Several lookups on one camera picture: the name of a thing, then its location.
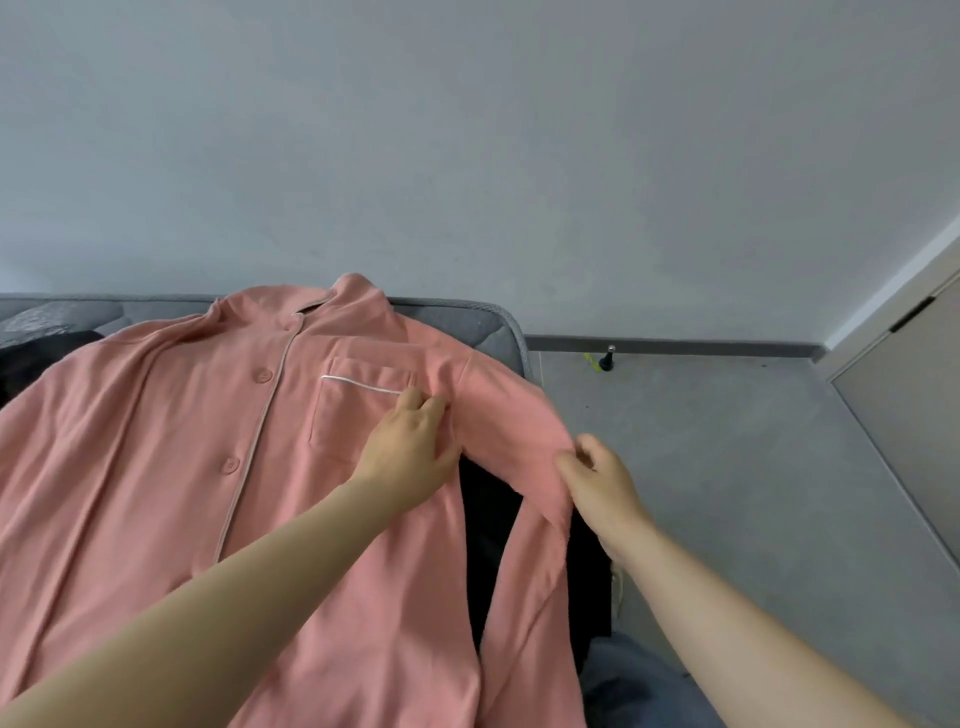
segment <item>mattress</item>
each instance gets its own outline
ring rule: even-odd
[[[0,348],[52,333],[95,330],[109,336],[156,319],[203,313],[215,296],[0,296]],[[390,298],[397,313],[438,328],[530,378],[523,334],[500,306],[474,301]]]

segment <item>forearm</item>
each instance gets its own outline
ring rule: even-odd
[[[226,726],[392,513],[347,483],[0,711],[0,728]]]
[[[624,566],[730,728],[905,728],[870,691],[652,525]]]

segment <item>door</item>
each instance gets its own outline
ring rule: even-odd
[[[960,556],[960,281],[833,383]]]

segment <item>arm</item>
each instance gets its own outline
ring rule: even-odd
[[[0,728],[226,726],[370,542],[449,478],[446,402],[408,389],[352,478],[0,711]]]
[[[657,530],[615,453],[592,435],[557,467],[730,728],[908,728],[887,705]]]

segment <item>hand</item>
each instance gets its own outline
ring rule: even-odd
[[[427,399],[416,387],[404,390],[367,438],[350,481],[375,489],[394,516],[430,498],[460,460],[456,443],[437,457],[437,428],[446,407],[442,395]]]
[[[561,452],[554,462],[580,515],[607,554],[622,564],[630,534],[653,525],[630,472],[617,454],[593,435],[580,435],[576,454]]]

